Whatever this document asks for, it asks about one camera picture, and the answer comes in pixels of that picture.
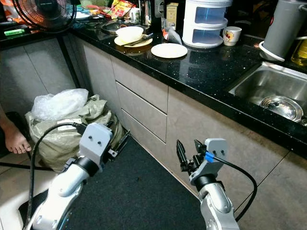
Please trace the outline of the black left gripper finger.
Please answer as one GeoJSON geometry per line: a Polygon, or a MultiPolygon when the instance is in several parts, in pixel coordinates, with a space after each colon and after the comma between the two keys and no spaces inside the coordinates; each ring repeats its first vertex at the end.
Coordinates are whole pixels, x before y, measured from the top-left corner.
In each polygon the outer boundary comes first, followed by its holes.
{"type": "Polygon", "coordinates": [[[125,136],[123,136],[123,138],[121,138],[120,144],[117,147],[116,151],[115,151],[115,155],[117,156],[125,147],[126,142],[127,142],[127,138],[130,136],[130,130],[128,129],[125,133],[125,136]]]}

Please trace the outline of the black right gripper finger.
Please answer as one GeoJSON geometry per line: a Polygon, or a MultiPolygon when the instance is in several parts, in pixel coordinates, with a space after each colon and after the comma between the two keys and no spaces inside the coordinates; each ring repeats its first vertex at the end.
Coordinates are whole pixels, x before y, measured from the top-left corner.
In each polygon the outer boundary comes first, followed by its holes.
{"type": "Polygon", "coordinates": [[[186,157],[186,149],[180,140],[176,140],[176,153],[180,163],[180,168],[182,172],[187,172],[189,170],[188,160],[186,157]]]}
{"type": "Polygon", "coordinates": [[[197,154],[193,156],[194,161],[204,161],[206,155],[206,145],[202,144],[199,140],[194,140],[195,149],[197,149],[197,154]]]}

